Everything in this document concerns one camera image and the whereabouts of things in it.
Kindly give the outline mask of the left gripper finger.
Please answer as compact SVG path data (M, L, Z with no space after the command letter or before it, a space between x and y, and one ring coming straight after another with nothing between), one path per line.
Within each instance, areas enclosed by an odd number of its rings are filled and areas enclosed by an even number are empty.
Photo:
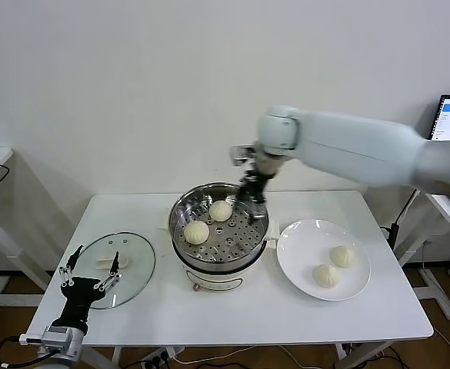
M98 282L95 285L95 290L98 290L100 292L108 292L119 282L122 276L119 274L118 259L119 259L119 252L117 251L112 261L108 277L105 280Z
M62 287L73 286L74 285L72 272L75 269L75 266L76 266L77 261L78 261L78 259L80 257L82 249L83 249L83 246L80 245L76 249L76 251L69 256L65 266L60 266L58 268L59 275L60 275L60 277L62 279L62 282L61 282L61 286Z

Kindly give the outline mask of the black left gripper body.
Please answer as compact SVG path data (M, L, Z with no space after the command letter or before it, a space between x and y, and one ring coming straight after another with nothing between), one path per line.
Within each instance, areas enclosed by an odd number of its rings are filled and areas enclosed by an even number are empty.
M105 297L105 292L95 288L101 282L99 279L73 277L72 280L73 285L61 287L66 302L60 317L53 321L53 326L87 329L89 309L93 302Z

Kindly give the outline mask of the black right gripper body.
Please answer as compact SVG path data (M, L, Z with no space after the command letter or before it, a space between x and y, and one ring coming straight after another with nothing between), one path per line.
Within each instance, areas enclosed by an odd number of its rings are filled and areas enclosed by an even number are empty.
M248 198L264 198L264 190L273 175L265 175L259 171L246 171L242 179L242 191Z

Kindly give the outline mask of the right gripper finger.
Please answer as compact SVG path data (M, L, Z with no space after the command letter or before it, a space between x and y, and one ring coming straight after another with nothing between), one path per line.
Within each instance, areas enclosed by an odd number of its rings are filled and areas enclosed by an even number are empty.
M256 221L264 221L267 218L266 200L263 196L251 196L248 200L249 217L248 223L253 224Z
M247 178L240 180L235 198L237 201L249 201L249 183Z

